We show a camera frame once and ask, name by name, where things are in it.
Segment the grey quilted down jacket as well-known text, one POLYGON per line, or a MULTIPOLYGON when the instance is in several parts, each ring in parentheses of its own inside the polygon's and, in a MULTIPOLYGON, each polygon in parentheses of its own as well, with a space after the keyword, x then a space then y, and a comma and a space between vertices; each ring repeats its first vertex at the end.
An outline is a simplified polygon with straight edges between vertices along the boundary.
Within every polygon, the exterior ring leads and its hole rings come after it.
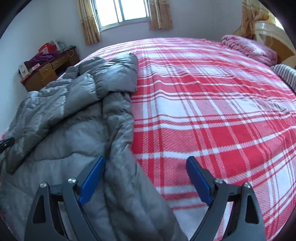
POLYGON ((61 184, 99 157, 104 177, 84 210, 102 240, 187 239, 131 150, 137 70, 132 53, 94 57, 20 104, 6 133, 15 144, 1 156, 1 212, 17 240, 39 185, 61 184))

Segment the purple clothes on desk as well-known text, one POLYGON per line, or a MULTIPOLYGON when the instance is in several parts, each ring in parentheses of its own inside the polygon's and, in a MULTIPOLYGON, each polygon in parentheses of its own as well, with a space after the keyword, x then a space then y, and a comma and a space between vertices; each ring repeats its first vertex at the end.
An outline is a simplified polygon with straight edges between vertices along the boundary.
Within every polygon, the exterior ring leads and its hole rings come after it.
POLYGON ((38 53, 36 54, 31 60, 25 61, 24 64, 27 68, 33 68, 37 64, 44 64, 48 62, 49 60, 52 60, 56 57, 58 57, 60 54, 59 51, 54 51, 51 53, 43 54, 43 53, 38 53))

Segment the white box on desk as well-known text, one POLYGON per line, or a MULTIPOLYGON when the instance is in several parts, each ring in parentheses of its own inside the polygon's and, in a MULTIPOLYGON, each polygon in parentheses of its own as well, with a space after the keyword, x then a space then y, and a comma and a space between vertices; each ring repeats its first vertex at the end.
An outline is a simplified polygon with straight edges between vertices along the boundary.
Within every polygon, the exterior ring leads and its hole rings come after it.
POLYGON ((27 66, 25 65, 25 63, 21 63, 19 66, 18 66, 18 70, 20 72, 20 75, 22 76, 22 78, 25 78, 26 76, 29 75, 29 71, 27 69, 27 66))

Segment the brown wooden desk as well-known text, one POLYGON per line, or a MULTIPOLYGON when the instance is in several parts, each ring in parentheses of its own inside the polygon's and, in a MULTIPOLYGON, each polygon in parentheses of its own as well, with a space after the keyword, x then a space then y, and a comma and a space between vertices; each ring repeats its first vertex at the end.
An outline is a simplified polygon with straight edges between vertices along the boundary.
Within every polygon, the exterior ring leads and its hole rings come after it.
POLYGON ((21 80, 25 89, 39 91, 48 83, 57 80, 68 67, 74 66, 80 61, 75 46, 71 46, 63 52, 57 53, 54 58, 42 64, 32 73, 21 80))

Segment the flat pink box on desk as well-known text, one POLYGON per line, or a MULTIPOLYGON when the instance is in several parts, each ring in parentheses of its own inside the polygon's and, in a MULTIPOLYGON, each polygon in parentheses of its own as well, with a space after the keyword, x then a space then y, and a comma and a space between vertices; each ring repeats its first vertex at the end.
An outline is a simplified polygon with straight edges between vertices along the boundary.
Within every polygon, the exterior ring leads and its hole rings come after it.
POLYGON ((40 64, 37 63, 35 66, 33 66, 30 70, 29 73, 32 73, 34 70, 38 69, 40 67, 40 64))

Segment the red box on desk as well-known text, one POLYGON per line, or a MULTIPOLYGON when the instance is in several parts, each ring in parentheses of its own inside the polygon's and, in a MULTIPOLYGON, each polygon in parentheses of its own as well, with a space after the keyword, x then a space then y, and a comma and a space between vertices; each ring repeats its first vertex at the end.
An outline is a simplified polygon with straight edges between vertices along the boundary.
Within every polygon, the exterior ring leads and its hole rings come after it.
POLYGON ((55 44, 46 43, 39 49, 39 53, 49 54, 49 53, 55 52, 56 50, 57 50, 57 47, 55 44))

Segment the red white plaid bedsheet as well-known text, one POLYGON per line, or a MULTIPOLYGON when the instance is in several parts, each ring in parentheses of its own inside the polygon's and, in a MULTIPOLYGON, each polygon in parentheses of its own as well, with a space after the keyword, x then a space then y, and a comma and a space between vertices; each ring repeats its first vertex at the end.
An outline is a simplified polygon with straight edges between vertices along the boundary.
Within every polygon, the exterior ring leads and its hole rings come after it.
POLYGON ((227 184, 250 183, 275 239, 295 209, 295 93, 269 66, 208 40, 132 41, 80 63, 125 53, 138 58, 131 150, 186 240, 207 210, 186 172, 190 156, 227 184))

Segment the left beige curtain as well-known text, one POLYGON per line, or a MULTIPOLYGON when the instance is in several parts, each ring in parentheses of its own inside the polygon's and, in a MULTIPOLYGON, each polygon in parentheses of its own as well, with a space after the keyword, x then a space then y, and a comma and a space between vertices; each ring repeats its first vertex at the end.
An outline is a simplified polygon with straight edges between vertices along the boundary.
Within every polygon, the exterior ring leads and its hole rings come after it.
POLYGON ((101 36, 91 1, 78 0, 77 4, 85 45, 90 46, 99 43, 101 36))

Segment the striped pillow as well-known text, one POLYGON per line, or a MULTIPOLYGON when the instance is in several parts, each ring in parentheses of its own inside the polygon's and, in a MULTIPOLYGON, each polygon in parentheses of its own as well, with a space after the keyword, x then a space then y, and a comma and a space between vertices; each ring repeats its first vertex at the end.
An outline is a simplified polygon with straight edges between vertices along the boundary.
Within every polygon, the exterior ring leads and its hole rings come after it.
POLYGON ((276 73, 289 87, 296 93, 296 70, 285 64, 276 64, 271 66, 276 73))

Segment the pink folded quilt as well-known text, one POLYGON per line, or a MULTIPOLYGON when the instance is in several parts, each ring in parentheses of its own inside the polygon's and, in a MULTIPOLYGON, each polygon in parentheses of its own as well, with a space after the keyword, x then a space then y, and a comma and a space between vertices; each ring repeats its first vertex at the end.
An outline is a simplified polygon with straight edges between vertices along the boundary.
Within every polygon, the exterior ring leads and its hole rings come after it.
POLYGON ((225 35, 222 37, 221 42, 227 47, 269 67, 276 65, 278 62, 276 51, 255 40, 236 35, 225 35))

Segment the wooden headboard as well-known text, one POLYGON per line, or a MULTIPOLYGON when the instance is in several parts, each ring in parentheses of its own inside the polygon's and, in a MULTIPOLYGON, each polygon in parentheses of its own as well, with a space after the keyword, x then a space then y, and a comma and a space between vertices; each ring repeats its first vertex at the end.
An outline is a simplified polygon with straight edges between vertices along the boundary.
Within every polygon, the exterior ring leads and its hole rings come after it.
POLYGON ((266 21, 257 21, 252 24, 252 39, 276 51, 278 64, 295 69, 295 47, 283 29, 266 21))

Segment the right beige curtain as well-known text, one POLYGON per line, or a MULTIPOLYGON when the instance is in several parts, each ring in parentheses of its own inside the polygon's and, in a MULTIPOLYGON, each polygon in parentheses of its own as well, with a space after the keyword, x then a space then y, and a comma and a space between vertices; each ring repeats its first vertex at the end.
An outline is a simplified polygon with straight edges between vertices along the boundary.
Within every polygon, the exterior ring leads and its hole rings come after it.
POLYGON ((149 29, 150 30, 172 30, 170 5, 167 0, 149 0, 149 29))

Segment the beige curtain near headboard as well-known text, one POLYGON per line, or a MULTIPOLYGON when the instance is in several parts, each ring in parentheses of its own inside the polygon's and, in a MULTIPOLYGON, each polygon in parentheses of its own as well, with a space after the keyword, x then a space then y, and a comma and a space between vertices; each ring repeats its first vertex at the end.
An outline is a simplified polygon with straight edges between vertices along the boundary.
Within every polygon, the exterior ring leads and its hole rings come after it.
POLYGON ((233 35, 252 38, 254 23, 265 21, 275 25, 275 16, 258 0, 243 0, 241 25, 233 35))

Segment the window with metal frame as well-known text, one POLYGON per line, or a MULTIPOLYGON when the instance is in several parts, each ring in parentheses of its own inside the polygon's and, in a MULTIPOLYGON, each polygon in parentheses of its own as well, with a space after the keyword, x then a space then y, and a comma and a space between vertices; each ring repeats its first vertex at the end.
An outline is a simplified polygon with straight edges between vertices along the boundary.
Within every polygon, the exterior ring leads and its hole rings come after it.
POLYGON ((149 20, 149 1, 94 0, 91 1, 100 30, 149 20))

